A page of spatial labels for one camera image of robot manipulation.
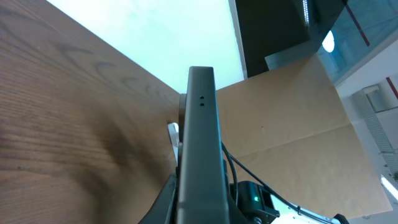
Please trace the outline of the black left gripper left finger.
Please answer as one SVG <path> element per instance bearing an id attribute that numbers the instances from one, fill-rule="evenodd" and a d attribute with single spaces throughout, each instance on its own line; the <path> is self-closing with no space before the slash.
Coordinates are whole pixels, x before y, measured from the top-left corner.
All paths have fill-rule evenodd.
<path id="1" fill-rule="evenodd" d="M 146 215 L 139 224 L 175 223 L 177 177 L 171 174 Z"/>

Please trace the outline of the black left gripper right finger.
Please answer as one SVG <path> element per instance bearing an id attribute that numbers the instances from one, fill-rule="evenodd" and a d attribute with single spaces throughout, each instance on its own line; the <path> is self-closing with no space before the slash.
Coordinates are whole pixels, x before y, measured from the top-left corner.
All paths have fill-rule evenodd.
<path id="1" fill-rule="evenodd" d="M 235 204 L 234 199 L 231 196 L 231 187 L 228 178 L 228 166 L 227 162 L 223 160 L 224 167 L 224 179 L 226 182 L 226 193 L 227 193 L 227 201 L 228 201 L 228 210 L 229 210 L 229 223 L 230 224 L 245 224 L 248 223 L 247 218 L 241 213 L 237 205 Z"/>

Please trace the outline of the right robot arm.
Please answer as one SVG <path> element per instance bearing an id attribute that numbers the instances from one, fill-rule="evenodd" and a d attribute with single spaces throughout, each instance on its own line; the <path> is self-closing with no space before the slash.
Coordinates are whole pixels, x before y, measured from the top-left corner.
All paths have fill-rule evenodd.
<path id="1" fill-rule="evenodd" d="M 276 196 L 269 193 L 263 186 L 251 181 L 241 181 L 229 185 L 229 217 L 231 223 L 258 224 L 348 224 L 348 220 L 341 214 L 325 217 L 302 207 L 298 210 L 286 205 Z"/>

